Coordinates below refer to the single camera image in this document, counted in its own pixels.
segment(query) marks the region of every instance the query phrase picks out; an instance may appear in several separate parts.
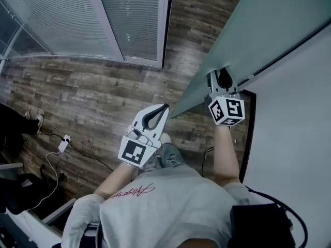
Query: shoe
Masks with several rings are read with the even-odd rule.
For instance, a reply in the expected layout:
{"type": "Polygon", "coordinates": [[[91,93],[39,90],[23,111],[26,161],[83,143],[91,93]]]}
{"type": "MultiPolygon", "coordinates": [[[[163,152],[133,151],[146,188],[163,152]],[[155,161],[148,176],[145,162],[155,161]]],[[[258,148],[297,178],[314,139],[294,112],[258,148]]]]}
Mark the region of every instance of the shoe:
{"type": "Polygon", "coordinates": [[[41,126],[42,126],[42,124],[43,124],[43,115],[39,114],[38,117],[37,117],[37,119],[38,119],[39,122],[38,122],[38,131],[37,131],[36,134],[39,133],[40,128],[41,128],[41,126]]]}
{"type": "Polygon", "coordinates": [[[162,133],[161,138],[160,138],[160,142],[162,143],[162,145],[165,144],[165,143],[171,143],[171,138],[168,134],[162,133]]]}
{"type": "Polygon", "coordinates": [[[27,120],[30,120],[30,112],[29,112],[29,111],[25,111],[24,117],[25,117],[27,120]]]}

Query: power outlet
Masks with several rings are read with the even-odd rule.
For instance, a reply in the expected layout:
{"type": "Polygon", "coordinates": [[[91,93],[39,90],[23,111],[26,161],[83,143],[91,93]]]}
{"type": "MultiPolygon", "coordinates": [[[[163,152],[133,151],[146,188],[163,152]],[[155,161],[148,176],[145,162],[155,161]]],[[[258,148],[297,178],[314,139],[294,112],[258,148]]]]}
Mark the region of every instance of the power outlet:
{"type": "Polygon", "coordinates": [[[63,139],[65,140],[64,142],[62,141],[58,147],[58,149],[60,150],[60,152],[64,152],[68,145],[69,145],[69,142],[71,141],[70,139],[70,136],[69,135],[64,135],[63,139]]]}

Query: wooden floor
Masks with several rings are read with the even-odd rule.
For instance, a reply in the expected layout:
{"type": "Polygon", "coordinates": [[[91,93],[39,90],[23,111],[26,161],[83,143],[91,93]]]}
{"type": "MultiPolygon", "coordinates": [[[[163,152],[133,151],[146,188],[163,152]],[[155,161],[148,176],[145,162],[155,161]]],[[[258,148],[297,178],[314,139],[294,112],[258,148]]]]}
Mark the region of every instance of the wooden floor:
{"type": "MultiPolygon", "coordinates": [[[[44,114],[43,131],[69,134],[84,154],[111,168],[122,135],[140,109],[152,104],[173,106],[197,71],[239,0],[173,0],[168,45],[161,71],[84,58],[20,58],[6,62],[0,78],[0,102],[24,115],[44,114]]],[[[249,101],[246,115],[249,115],[249,101]]],[[[246,144],[248,116],[232,128],[239,164],[246,144]]],[[[187,163],[201,170],[203,151],[213,146],[214,123],[199,108],[169,119],[165,128],[187,163]]],[[[55,178],[45,155],[58,151],[61,140],[39,134],[29,137],[20,156],[26,172],[55,178]]],[[[204,175],[212,176],[212,153],[204,175]]],[[[90,194],[109,174],[102,164],[72,148],[49,160],[58,173],[67,198],[90,194]]]]}

